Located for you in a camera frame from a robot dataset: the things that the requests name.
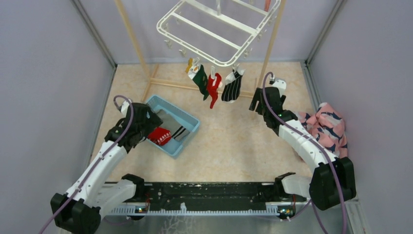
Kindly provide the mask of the grey striped sock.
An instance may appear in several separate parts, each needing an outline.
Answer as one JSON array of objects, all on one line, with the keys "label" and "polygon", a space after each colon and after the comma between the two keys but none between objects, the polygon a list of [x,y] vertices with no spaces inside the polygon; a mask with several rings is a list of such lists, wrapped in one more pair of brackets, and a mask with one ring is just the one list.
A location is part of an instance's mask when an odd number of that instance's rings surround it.
[{"label": "grey striped sock", "polygon": [[182,141],[190,131],[179,123],[172,115],[168,114],[164,110],[158,110],[156,114],[162,120],[160,127],[168,129],[172,135],[172,138],[176,141]]}]

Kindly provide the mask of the light blue plastic basket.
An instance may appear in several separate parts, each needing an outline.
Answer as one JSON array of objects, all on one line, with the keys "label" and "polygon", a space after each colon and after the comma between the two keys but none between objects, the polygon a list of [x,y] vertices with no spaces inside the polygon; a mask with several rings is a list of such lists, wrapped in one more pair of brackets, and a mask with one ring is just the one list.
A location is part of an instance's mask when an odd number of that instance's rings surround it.
[{"label": "light blue plastic basket", "polygon": [[176,159],[196,135],[200,126],[199,119],[158,95],[152,95],[146,104],[163,121],[157,132],[169,133],[168,141],[165,143],[157,142],[158,136],[155,133],[148,142]]}]

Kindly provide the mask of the white clip hanger frame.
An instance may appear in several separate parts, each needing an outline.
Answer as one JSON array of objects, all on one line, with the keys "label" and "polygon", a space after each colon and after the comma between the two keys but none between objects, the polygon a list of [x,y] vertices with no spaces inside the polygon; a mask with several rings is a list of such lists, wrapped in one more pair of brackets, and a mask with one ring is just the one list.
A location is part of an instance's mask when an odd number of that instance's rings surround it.
[{"label": "white clip hanger frame", "polygon": [[278,15],[280,0],[180,0],[157,22],[166,46],[181,57],[229,67],[251,53]]}]

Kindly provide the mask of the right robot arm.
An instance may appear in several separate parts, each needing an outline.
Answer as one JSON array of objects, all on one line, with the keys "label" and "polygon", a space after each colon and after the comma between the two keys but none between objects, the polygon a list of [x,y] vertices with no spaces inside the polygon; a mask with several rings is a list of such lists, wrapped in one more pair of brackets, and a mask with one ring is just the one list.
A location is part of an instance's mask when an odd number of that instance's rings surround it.
[{"label": "right robot arm", "polygon": [[263,117],[267,127],[287,142],[312,172],[311,177],[286,173],[275,179],[274,194],[280,201],[292,195],[312,200],[324,211],[356,197],[354,165],[320,145],[298,117],[283,108],[285,95],[276,87],[257,88],[249,110]]}]

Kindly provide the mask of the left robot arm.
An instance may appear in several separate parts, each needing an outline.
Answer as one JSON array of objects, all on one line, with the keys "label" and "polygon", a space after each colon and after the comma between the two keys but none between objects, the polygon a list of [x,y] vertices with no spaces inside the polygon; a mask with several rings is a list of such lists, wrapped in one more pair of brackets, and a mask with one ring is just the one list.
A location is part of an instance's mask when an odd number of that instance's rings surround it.
[{"label": "left robot arm", "polygon": [[123,115],[104,138],[102,146],[80,178],[64,193],[51,199],[53,220],[57,227],[74,234],[94,234],[102,219],[128,199],[145,198],[143,178],[126,174],[113,187],[103,186],[119,162],[162,124],[150,106],[125,101]]}]

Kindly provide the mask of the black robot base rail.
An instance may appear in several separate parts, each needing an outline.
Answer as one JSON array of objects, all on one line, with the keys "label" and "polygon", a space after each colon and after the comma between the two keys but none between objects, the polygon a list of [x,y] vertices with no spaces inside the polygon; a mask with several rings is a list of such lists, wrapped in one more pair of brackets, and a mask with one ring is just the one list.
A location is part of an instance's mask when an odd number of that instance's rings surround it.
[{"label": "black robot base rail", "polygon": [[140,214],[293,216],[285,208],[306,200],[283,194],[275,182],[145,182],[133,174],[122,179],[137,184],[137,191],[126,202],[138,203],[135,211]]}]

